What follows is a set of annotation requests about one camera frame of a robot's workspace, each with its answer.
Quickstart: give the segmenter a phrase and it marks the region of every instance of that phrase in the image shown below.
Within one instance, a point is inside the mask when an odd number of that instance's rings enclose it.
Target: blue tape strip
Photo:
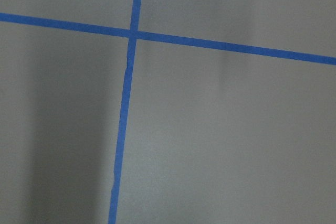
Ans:
[[[115,150],[116,157],[114,159],[114,184],[111,192],[111,204],[110,204],[108,224],[115,224],[117,220],[121,169],[122,169],[122,160],[123,160],[125,137],[126,137],[128,108],[131,95],[133,66],[134,66],[135,49],[137,43],[136,35],[139,26],[140,7],[141,7],[141,0],[133,0],[132,16],[130,24],[130,38],[128,41],[128,49],[127,49],[127,67],[125,71],[124,86],[122,90],[119,131],[118,131],[117,147]]]
[[[119,37],[127,37],[127,38],[130,37],[130,31],[127,29],[107,27],[107,26],[88,25],[88,24],[83,24],[83,23],[61,21],[61,20],[48,19],[48,18],[36,18],[36,17],[29,17],[29,16],[22,16],[22,15],[0,13],[0,21],[25,24],[25,25],[33,25],[33,26],[58,28],[58,29],[72,30],[72,31],[83,31],[86,33],[93,33],[93,34],[103,34],[103,35],[111,35],[111,36],[119,36]]]
[[[218,50],[224,50],[224,51],[243,52],[246,54],[263,55],[263,56],[271,56],[271,57],[284,58],[284,59],[303,60],[303,61],[310,61],[310,62],[316,62],[316,63],[324,63],[324,64],[329,64],[329,65],[336,65],[336,58],[328,57],[328,56],[321,56],[321,55],[304,54],[302,52],[292,52],[292,51],[285,51],[285,50],[279,50],[279,49],[246,46],[246,45],[212,41],[212,40],[194,39],[194,38],[172,36],[172,35],[165,35],[165,34],[156,34],[156,33],[149,33],[146,31],[139,31],[137,33],[137,38],[143,39],[143,40],[173,43],[173,44],[179,44],[179,45],[212,48],[212,49],[218,49]]]

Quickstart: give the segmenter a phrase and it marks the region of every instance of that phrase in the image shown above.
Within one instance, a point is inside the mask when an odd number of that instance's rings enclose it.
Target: gray floor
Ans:
[[[132,0],[0,12],[129,28]],[[139,30],[336,57],[334,0],[142,0]],[[0,23],[0,223],[107,223],[127,39]],[[117,223],[336,221],[335,66],[138,41]]]

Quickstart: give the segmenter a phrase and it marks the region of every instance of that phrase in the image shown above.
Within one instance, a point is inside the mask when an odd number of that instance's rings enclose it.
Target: vertical blue line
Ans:
[[[115,224],[117,220],[117,208],[118,208],[119,188],[120,188],[120,179],[121,179],[121,168],[122,168],[122,159],[123,159],[125,137],[126,137],[128,108],[130,104],[134,57],[135,57],[135,49],[136,49],[136,43],[137,43],[139,18],[140,18],[140,7],[141,7],[141,0],[133,0],[132,16],[131,16],[131,24],[130,24],[131,34],[128,40],[128,48],[127,48],[127,67],[126,67],[125,76],[124,76],[124,84],[123,84],[122,98],[121,98],[119,130],[118,130],[117,147],[115,149],[116,157],[114,159],[114,171],[113,171],[114,172],[114,184],[113,184],[112,192],[111,192],[111,203],[110,203],[108,224]]]

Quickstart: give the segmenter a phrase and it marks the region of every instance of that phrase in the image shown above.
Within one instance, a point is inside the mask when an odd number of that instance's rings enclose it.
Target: horizontal blue line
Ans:
[[[50,27],[50,28],[58,28],[58,29],[65,29],[65,30],[82,31],[82,32],[94,33],[94,34],[119,36],[119,37],[125,37],[125,38],[129,38],[131,36],[131,32],[128,29],[88,25],[88,24],[75,23],[75,22],[69,22],[69,21],[46,19],[46,18],[36,18],[36,17],[29,17],[29,16],[15,15],[15,14],[0,13],[0,21],[18,23],[18,24],[26,24],[26,25],[34,25],[34,26],[43,26],[43,27]],[[293,51],[285,51],[285,50],[280,50],[280,49],[246,46],[246,45],[241,45],[241,44],[233,44],[233,43],[220,42],[220,41],[212,41],[212,40],[205,40],[205,39],[195,39],[195,38],[188,38],[188,37],[150,33],[146,31],[136,31],[135,35],[137,39],[143,39],[143,40],[173,43],[173,44],[194,46],[194,47],[212,48],[212,49],[232,51],[232,52],[242,52],[246,54],[271,56],[271,57],[284,58],[284,59],[302,60],[302,61],[309,61],[309,62],[315,62],[315,63],[323,63],[323,64],[328,64],[328,65],[336,65],[335,57],[306,54],[303,52],[293,52]]]
[[[156,34],[156,33],[149,33],[146,31],[139,31],[137,38],[143,39],[143,40],[158,41],[158,42],[165,42],[165,43],[172,43],[172,44],[179,44],[179,45],[212,48],[212,49],[224,50],[224,51],[243,52],[246,54],[263,55],[263,56],[271,56],[271,57],[284,58],[284,59],[303,60],[303,61],[309,61],[309,62],[336,65],[336,58],[328,57],[328,56],[321,56],[321,55],[305,54],[302,52],[292,52],[292,51],[285,51],[285,50],[279,50],[279,49],[246,46],[246,45],[212,41],[212,40],[187,38],[187,37],[165,35],[165,34]]]
[[[119,37],[130,37],[130,31],[122,28],[114,28],[107,26],[97,26],[97,25],[88,25],[83,23],[75,23],[69,21],[48,19],[48,18],[36,18],[15,14],[0,13],[0,21],[33,25],[33,26],[43,26],[50,28],[58,28],[64,30],[72,31],[83,31],[86,33],[93,34],[103,34]]]

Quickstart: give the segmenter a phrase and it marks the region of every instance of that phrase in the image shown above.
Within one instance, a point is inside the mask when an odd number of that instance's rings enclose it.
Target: blue tape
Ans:
[[[212,48],[212,49],[218,49],[218,50],[224,50],[224,51],[243,52],[246,54],[263,55],[263,56],[271,56],[271,57],[284,58],[284,59],[303,60],[303,61],[309,61],[309,62],[336,65],[336,58],[334,57],[305,54],[302,52],[293,52],[293,51],[246,46],[246,45],[212,41],[212,40],[194,39],[194,38],[165,35],[165,34],[156,34],[156,33],[149,33],[146,31],[139,31],[137,33],[137,38],[143,39],[143,40],[173,43],[173,44],[186,45],[186,46]]]
[[[72,31],[83,31],[86,33],[93,33],[93,34],[103,34],[103,35],[119,36],[126,38],[130,37],[130,31],[127,29],[89,25],[89,24],[61,21],[48,18],[36,18],[15,14],[0,13],[0,21],[33,25],[33,26],[58,28]]]
[[[114,171],[113,171],[114,183],[111,192],[111,203],[110,203],[108,224],[115,224],[117,220],[121,169],[122,169],[122,160],[123,160],[125,137],[126,137],[128,108],[130,103],[130,95],[132,87],[132,76],[133,76],[135,49],[137,43],[137,32],[140,18],[140,7],[141,7],[141,0],[133,0],[132,16],[130,24],[130,37],[127,49],[127,67],[125,71],[124,85],[121,98],[119,130],[118,130],[117,147],[115,149],[116,155],[114,159]]]

